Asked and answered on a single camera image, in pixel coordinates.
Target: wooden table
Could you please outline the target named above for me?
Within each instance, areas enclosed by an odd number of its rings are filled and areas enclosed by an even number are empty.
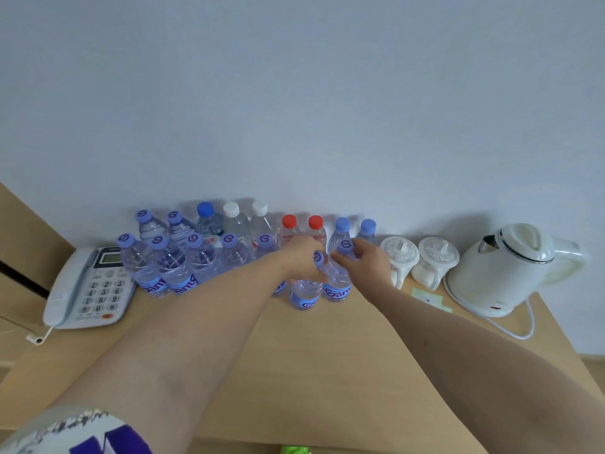
[[[411,278],[404,291],[417,286]],[[443,304],[455,304],[442,286]],[[95,359],[165,300],[138,291],[123,320],[53,332],[30,348],[0,385],[0,428],[15,429],[63,392]],[[531,298],[535,335],[517,341],[604,399],[548,308]],[[524,307],[499,320],[527,330]],[[356,290],[342,303],[321,298],[299,312],[272,299],[197,431],[200,437],[360,450],[484,453],[423,374],[399,337]]]

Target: kettle handle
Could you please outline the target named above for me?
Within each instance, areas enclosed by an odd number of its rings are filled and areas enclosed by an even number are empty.
[[[561,269],[548,273],[544,285],[551,285],[566,279],[582,269],[590,261],[588,252],[571,240],[552,238],[556,247],[556,259],[567,259],[571,264],[563,265]]]

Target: green sticky note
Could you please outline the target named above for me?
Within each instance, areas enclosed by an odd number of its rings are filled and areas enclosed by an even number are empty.
[[[438,307],[439,309],[445,312],[452,312],[451,308],[442,304],[442,296],[419,290],[418,288],[414,287],[414,289],[412,290],[412,297],[416,298],[417,300],[424,301],[428,305]]]

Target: water bottle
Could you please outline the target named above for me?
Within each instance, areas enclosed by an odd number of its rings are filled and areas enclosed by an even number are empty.
[[[320,252],[313,253],[313,260],[317,269],[321,270],[324,264],[324,256]],[[290,285],[290,302],[300,311],[306,311],[314,306],[321,295],[322,282],[311,280],[297,280]]]
[[[283,247],[290,242],[294,236],[302,234],[298,227],[297,218],[294,215],[284,215],[281,219],[281,228],[279,229],[279,246]]]
[[[151,249],[145,242],[127,233],[117,238],[117,246],[120,248],[124,269],[149,296],[163,298],[170,293],[166,282],[155,268]]]
[[[197,214],[200,218],[197,220],[197,232],[201,234],[207,244],[215,247],[221,246],[221,237],[223,236],[223,215],[214,211],[214,206],[210,202],[200,202],[197,205]]]
[[[235,234],[239,241],[249,249],[252,249],[252,236],[250,235],[250,221],[244,212],[239,212],[236,202],[227,202],[223,206],[225,214],[223,229],[227,234]]]
[[[316,241],[321,242],[324,248],[326,248],[328,235],[324,229],[324,219],[322,217],[319,215],[313,215],[310,217],[308,220],[308,230],[305,234],[312,236]]]
[[[370,220],[366,218],[361,222],[361,229],[355,236],[356,239],[367,240],[369,243],[376,245],[376,222],[374,220]]]
[[[261,234],[258,237],[258,248],[254,251],[254,259],[259,259],[265,256],[267,253],[277,251],[275,243],[273,242],[273,236],[270,234]],[[285,281],[280,283],[274,290],[273,296],[279,296],[285,291]]]
[[[254,210],[254,216],[250,220],[250,231],[252,234],[252,245],[254,248],[257,248],[258,238],[261,234],[268,234],[273,238],[275,231],[273,226],[268,222],[268,206],[265,202],[254,201],[252,209]]]
[[[185,256],[198,285],[216,275],[218,252],[219,250],[212,244],[207,244],[197,232],[193,232],[187,237]]]
[[[155,266],[162,278],[177,295],[197,286],[195,277],[187,263],[185,252],[166,236],[155,236],[151,240]]]
[[[350,259],[355,259],[353,253],[353,242],[349,239],[341,240],[338,243],[337,252]],[[331,257],[328,258],[328,264],[323,268],[328,276],[328,282],[324,284],[324,293],[330,301],[342,301],[351,293],[351,279],[347,270],[339,265]]]
[[[222,237],[223,251],[219,260],[219,273],[230,271],[252,261],[252,255],[243,242],[235,234],[224,234]]]
[[[147,244],[155,236],[167,236],[168,225],[159,218],[155,218],[151,211],[140,210],[137,212],[139,222],[139,236]]]
[[[349,235],[349,229],[351,228],[351,221],[348,218],[340,217],[337,219],[337,228],[330,237],[328,244],[328,255],[338,248],[338,243],[344,239],[351,239]]]
[[[173,210],[168,214],[168,223],[170,224],[170,239],[181,247],[185,247],[187,237],[195,232],[195,225],[183,218],[183,215],[178,210]]]

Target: blue bottle cap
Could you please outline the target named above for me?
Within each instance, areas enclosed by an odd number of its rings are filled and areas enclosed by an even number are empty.
[[[257,242],[259,248],[270,248],[273,246],[273,236],[270,234],[261,234]]]
[[[353,242],[351,242],[349,239],[341,240],[338,243],[337,251],[341,255],[344,255],[344,256],[349,257],[351,259],[355,258],[355,254],[353,253]]]
[[[234,248],[238,242],[235,234],[225,234],[223,236],[223,248]]]
[[[348,218],[340,217],[337,219],[337,231],[341,234],[348,232],[351,228],[351,221]]]
[[[324,264],[324,254],[322,252],[314,252],[313,260],[315,261],[317,269],[321,269],[321,266]]]
[[[183,214],[178,210],[173,210],[168,214],[168,222],[170,224],[178,224],[183,221]]]
[[[214,215],[214,206],[210,202],[200,202],[197,205],[197,214],[202,218],[210,218]]]
[[[204,240],[201,236],[194,232],[187,237],[185,244],[189,248],[199,248],[204,243]]]
[[[376,222],[366,218],[361,222],[361,234],[364,236],[370,236],[376,232]]]
[[[153,218],[153,214],[151,213],[150,210],[139,210],[137,212],[137,221],[140,222],[141,224],[145,224],[151,221],[151,219]]]
[[[117,246],[121,249],[127,249],[132,247],[136,242],[137,238],[129,232],[122,234],[116,239]]]
[[[152,250],[162,250],[163,248],[166,248],[167,245],[168,238],[166,236],[155,236],[151,239],[151,243],[149,244]]]

